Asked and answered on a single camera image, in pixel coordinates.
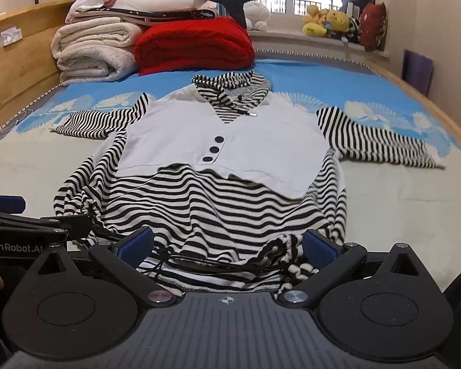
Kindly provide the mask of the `dark red plush cushion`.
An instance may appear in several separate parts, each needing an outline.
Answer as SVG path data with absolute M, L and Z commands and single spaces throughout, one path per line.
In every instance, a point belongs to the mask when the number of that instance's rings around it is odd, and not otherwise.
M 360 15 L 359 43 L 366 51 L 374 51 L 382 44 L 387 30 L 387 11 L 382 2 L 369 2 Z

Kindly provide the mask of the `white plush toy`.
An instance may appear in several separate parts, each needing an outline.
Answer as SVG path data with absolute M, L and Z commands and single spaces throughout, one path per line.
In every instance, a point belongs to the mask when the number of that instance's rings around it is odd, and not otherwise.
M 267 22 L 270 19 L 270 11 L 264 4 L 258 1 L 246 2 L 244 4 L 244 14 L 247 31 L 268 31 Z

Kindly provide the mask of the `red folded blanket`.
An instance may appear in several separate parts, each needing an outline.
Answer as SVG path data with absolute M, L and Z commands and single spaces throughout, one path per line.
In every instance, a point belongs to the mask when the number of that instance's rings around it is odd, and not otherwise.
M 148 28 L 137 40 L 139 75 L 186 69 L 238 70 L 255 61 L 247 33 L 234 19 L 174 21 Z

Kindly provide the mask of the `stack of folded white clothes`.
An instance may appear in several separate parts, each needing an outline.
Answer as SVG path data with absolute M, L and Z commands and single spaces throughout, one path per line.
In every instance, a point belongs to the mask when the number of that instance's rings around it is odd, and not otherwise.
M 207 0 L 76 0 L 70 6 L 65 24 L 96 16 L 103 8 L 119 14 L 148 14 L 159 19 L 161 14 L 194 14 L 197 18 L 217 18 L 218 12 L 207 6 Z

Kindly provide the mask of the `wooden bed frame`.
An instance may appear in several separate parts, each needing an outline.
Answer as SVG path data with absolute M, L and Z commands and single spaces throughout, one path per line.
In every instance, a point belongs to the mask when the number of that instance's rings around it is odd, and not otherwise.
M 23 36 L 0 49 L 0 127 L 59 84 L 59 69 L 50 53 L 50 44 L 65 24 L 72 3 L 44 2 L 0 14 L 0 33 L 16 27 Z

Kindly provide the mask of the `tissue box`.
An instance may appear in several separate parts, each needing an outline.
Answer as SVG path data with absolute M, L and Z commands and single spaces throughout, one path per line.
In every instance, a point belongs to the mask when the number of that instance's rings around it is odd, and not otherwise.
M 0 48 L 19 42 L 21 39 L 23 39 L 23 36 L 20 28 L 8 28 L 0 33 Z

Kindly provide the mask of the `blue white bed sheet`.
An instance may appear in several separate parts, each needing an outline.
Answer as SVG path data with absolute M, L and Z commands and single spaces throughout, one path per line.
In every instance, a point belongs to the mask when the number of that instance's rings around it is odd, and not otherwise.
M 258 54 L 255 69 L 275 92 L 309 110 L 336 106 L 355 121 L 431 144 L 444 166 L 426 170 L 342 162 L 348 196 L 346 238 L 372 251 L 411 245 L 437 284 L 461 273 L 461 143 L 416 97 L 372 66 L 303 54 Z M 161 98 L 185 87 L 192 72 L 132 75 L 81 83 L 41 95 L 0 129 L 0 195 L 26 200 L 28 216 L 49 216 L 68 176 L 98 147 L 53 126 L 81 109 L 131 106 L 143 93 Z

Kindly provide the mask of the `purple fabric item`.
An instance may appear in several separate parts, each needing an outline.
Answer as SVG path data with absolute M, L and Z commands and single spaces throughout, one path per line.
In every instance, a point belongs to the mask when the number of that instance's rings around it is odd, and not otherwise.
M 401 79 L 419 93 L 428 96 L 434 73 L 434 62 L 425 55 L 405 50 L 401 68 Z

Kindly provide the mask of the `black white striped hoodie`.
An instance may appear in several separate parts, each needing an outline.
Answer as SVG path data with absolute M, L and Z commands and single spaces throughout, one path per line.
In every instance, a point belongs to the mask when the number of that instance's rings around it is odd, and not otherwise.
M 161 99 L 70 114 L 59 134 L 100 141 L 58 190 L 57 215 L 86 214 L 92 241 L 150 228 L 136 268 L 177 295 L 273 292 L 318 271 L 303 239 L 345 241 L 341 160 L 440 168 L 424 141 L 314 112 L 249 71 L 196 75 Z

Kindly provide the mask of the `yellow plush toy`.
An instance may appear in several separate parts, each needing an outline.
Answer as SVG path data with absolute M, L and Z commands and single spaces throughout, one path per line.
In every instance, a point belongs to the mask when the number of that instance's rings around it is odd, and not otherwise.
M 302 32 L 311 37 L 332 37 L 343 36 L 350 29 L 350 18 L 333 9 L 320 9 L 316 5 L 309 5 L 306 8 L 306 16 L 303 18 L 304 25 Z

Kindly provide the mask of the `cream folded blanket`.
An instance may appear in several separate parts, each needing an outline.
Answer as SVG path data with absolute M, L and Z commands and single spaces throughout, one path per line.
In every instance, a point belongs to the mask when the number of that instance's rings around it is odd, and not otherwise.
M 143 29 L 120 18 L 95 18 L 59 28 L 50 45 L 60 85 L 115 82 L 138 70 L 134 48 Z

